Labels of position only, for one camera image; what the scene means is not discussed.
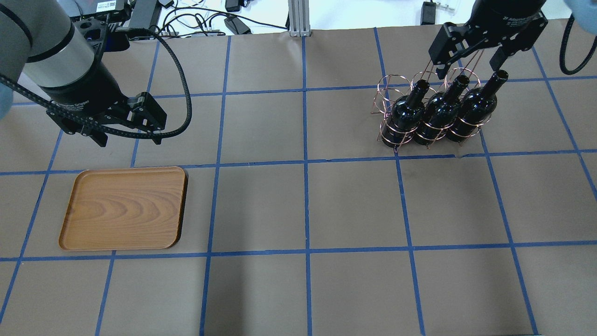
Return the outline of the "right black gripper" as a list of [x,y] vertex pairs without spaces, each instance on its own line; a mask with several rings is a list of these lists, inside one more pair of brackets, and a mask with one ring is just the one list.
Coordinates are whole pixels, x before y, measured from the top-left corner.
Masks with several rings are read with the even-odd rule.
[[436,75],[444,79],[452,64],[484,48],[498,47],[490,59],[498,71],[508,57],[527,51],[547,25],[544,0],[476,0],[466,25],[444,23],[429,48]]

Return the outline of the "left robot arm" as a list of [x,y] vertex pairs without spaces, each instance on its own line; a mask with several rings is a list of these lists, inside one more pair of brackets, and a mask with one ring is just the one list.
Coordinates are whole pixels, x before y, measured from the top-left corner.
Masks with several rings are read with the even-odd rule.
[[99,19],[73,22],[55,0],[3,0],[1,114],[19,94],[98,146],[109,135],[161,144],[166,112],[147,92],[126,96],[102,61],[110,32]]

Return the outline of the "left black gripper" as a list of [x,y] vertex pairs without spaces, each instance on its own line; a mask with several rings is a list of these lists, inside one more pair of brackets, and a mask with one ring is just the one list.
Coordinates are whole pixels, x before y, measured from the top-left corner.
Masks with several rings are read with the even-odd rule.
[[[104,65],[93,65],[74,83],[46,87],[46,94],[55,105],[101,124],[121,124],[142,131],[162,131],[166,127],[167,114],[156,99],[147,92],[126,97]],[[129,113],[132,114],[130,121],[127,120]],[[108,136],[104,132],[87,130],[84,136],[99,147],[107,145]]]

